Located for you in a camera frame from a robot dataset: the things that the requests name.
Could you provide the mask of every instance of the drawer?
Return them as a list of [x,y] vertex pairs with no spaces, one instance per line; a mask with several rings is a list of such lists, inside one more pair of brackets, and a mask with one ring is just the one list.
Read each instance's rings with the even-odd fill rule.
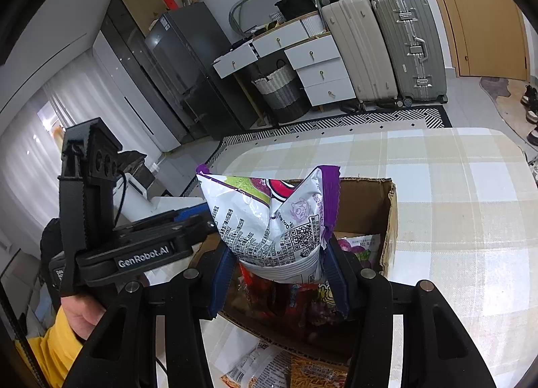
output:
[[340,57],[332,36],[320,37],[284,51],[293,69]]
[[297,69],[297,74],[299,74],[304,87],[349,78],[348,70],[341,58],[333,58],[326,62],[301,67]]
[[257,59],[258,57],[254,50],[252,50],[250,43],[245,43],[233,51],[224,54],[222,57],[219,57],[217,59],[218,62],[215,62],[213,67],[219,76],[224,78],[233,72],[238,71],[242,67],[254,63]]
[[356,98],[349,78],[305,87],[305,91],[313,106],[321,106],[322,104],[329,104],[329,102]]
[[253,40],[252,44],[260,57],[267,56],[272,52],[293,45],[301,40],[308,39],[308,33],[301,21],[284,25],[271,31],[269,34]]

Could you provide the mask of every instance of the wooden door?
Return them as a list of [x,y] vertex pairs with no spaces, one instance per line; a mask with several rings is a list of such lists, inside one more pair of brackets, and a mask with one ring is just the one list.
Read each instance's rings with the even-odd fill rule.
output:
[[527,36],[514,1],[437,1],[460,75],[528,80]]

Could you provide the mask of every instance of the tile floor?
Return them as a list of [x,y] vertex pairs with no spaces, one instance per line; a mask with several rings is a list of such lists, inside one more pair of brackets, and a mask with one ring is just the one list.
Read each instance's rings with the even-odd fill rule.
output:
[[[479,81],[479,77],[448,79],[448,103],[445,104],[445,110],[452,126],[484,127],[499,130],[517,144],[527,154],[529,160],[534,158],[538,149],[526,143],[504,122],[494,102],[480,87]],[[367,107],[368,110],[376,108],[375,105]],[[323,112],[311,110],[294,122],[340,114],[342,112],[339,105],[334,103],[326,105]],[[181,195],[194,176],[196,167],[208,160],[218,145],[218,141],[204,138],[182,146],[178,151],[164,158],[159,165],[159,172],[156,174],[160,185],[168,189],[172,195]]]

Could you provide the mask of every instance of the black cabinet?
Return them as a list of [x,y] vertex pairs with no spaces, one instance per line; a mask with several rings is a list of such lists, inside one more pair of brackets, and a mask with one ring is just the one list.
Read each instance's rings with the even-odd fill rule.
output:
[[144,43],[144,34],[122,0],[111,0],[101,32],[133,82],[180,143],[207,136],[207,131]]
[[203,2],[164,13],[145,43],[213,139],[254,124],[256,112],[235,78],[221,79],[213,68],[213,61],[231,46]]

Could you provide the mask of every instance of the small rug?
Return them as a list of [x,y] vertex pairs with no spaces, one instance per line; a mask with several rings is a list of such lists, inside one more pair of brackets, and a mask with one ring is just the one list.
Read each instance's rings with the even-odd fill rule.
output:
[[[222,139],[217,150],[207,160],[206,165],[211,166],[226,151],[229,146],[257,141],[267,138],[276,138],[287,134],[313,132],[324,129],[341,129],[342,127],[365,126],[379,124],[383,129],[386,123],[394,122],[397,127],[402,121],[410,121],[410,128],[450,128],[452,124],[448,119],[447,112],[442,105],[424,105],[400,109],[376,109],[364,113],[343,114],[337,116],[312,119],[295,124],[288,124],[278,128],[266,128],[264,130],[251,130],[235,136],[226,136]],[[196,177],[190,181],[181,196],[189,196],[197,185]]]
[[529,143],[527,136],[536,125],[527,122],[525,118],[527,108],[521,104],[521,97],[527,89],[527,82],[511,78],[482,77],[480,86],[491,97],[499,115],[508,126],[521,139]]
[[482,77],[480,78],[480,87],[495,101],[497,97],[511,96],[508,90],[508,78]]

